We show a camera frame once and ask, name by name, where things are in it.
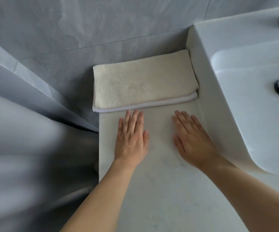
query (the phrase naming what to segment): person's right arm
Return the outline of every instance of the person's right arm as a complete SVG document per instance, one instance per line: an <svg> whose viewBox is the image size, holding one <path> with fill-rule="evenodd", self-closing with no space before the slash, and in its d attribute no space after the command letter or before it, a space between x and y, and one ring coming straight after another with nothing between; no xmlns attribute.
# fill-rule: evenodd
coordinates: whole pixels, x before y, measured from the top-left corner
<svg viewBox="0 0 279 232"><path fill-rule="evenodd" d="M175 115L173 140L180 155L212 180L250 232L279 231L279 192L220 156L195 116Z"/></svg>

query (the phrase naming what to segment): beige towel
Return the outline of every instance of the beige towel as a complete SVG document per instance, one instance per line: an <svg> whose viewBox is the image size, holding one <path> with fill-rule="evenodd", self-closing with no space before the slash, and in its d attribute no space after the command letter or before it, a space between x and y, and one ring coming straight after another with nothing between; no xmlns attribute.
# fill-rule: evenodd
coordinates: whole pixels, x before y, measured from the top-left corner
<svg viewBox="0 0 279 232"><path fill-rule="evenodd" d="M129 62L96 65L93 110L114 112L196 98L189 53L180 50Z"/></svg>

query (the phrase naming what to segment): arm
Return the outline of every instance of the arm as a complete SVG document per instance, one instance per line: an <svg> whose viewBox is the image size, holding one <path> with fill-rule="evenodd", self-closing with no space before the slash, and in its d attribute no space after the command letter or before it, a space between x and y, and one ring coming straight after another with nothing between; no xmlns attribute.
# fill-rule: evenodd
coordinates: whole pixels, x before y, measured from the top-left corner
<svg viewBox="0 0 279 232"><path fill-rule="evenodd" d="M106 175L60 232L115 231L119 211L136 166L148 152L149 133L143 133L142 112L119 119L115 158Z"/></svg>
<svg viewBox="0 0 279 232"><path fill-rule="evenodd" d="M195 116L175 111L174 144L180 155L219 188L250 232L279 231L279 192L222 156Z"/></svg>

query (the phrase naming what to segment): bathroom counter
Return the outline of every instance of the bathroom counter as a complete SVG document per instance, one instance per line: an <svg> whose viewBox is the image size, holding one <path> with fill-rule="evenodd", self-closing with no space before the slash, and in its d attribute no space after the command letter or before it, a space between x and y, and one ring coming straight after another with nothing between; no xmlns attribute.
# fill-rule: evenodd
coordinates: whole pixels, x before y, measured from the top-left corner
<svg viewBox="0 0 279 232"><path fill-rule="evenodd" d="M185 110L202 122L196 100L141 109L149 129L149 152L135 170L124 198L118 232L214 231L247 232L227 199L198 169L186 163L172 142L175 110ZM114 158L119 117L125 112L100 113L99 180ZM279 175L253 173L279 191Z"/></svg>

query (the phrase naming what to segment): sink basin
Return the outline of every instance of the sink basin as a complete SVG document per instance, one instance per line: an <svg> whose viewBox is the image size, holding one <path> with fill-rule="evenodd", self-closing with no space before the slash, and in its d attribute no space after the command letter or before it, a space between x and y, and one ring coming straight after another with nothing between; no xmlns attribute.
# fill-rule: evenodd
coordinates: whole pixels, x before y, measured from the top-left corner
<svg viewBox="0 0 279 232"><path fill-rule="evenodd" d="M187 48L205 126L238 167L279 174L279 8L196 24Z"/></svg>

